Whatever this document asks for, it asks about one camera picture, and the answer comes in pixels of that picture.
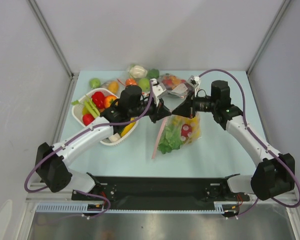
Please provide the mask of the clear zip bag pink seal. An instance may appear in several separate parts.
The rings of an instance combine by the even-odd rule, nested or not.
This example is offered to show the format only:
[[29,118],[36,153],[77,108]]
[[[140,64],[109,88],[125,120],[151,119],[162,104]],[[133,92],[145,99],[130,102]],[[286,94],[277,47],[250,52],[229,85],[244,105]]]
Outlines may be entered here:
[[193,118],[178,115],[164,118],[151,158],[154,160],[158,152],[168,154],[198,140],[202,135],[200,120],[199,113]]

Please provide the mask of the green lettuce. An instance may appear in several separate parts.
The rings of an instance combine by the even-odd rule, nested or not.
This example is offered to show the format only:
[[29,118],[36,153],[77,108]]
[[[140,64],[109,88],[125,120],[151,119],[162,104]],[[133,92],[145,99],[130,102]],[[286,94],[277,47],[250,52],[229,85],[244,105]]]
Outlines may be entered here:
[[162,153],[179,150],[183,145],[181,140],[181,125],[167,124],[161,134],[157,149]]

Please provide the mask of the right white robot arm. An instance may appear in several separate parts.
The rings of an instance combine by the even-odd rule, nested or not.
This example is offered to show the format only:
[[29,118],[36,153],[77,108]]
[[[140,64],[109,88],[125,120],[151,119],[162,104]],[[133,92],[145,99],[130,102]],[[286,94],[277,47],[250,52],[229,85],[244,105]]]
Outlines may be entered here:
[[227,178],[220,188],[221,196],[232,201],[239,193],[256,195],[268,200],[294,189],[295,160],[291,154],[281,154],[277,149],[253,133],[243,111],[231,103],[227,81],[211,83],[210,95],[198,96],[200,78],[189,79],[187,97],[173,111],[173,115],[193,118],[198,112],[212,113],[214,121],[232,135],[248,153],[256,169],[253,175],[235,174]]

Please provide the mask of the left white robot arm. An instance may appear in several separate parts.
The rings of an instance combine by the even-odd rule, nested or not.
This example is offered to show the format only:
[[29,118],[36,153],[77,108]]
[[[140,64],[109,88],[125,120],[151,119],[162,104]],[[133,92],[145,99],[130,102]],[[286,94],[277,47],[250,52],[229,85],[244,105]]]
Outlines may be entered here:
[[142,97],[139,86],[127,86],[118,99],[76,135],[52,146],[41,144],[37,150],[36,173],[53,193],[70,188],[81,191],[89,200],[97,199],[100,195],[98,181],[88,172],[71,170],[70,165],[90,147],[121,133],[133,121],[148,116],[156,123],[170,116],[162,99],[165,93],[165,87],[159,83],[151,88],[147,97]]

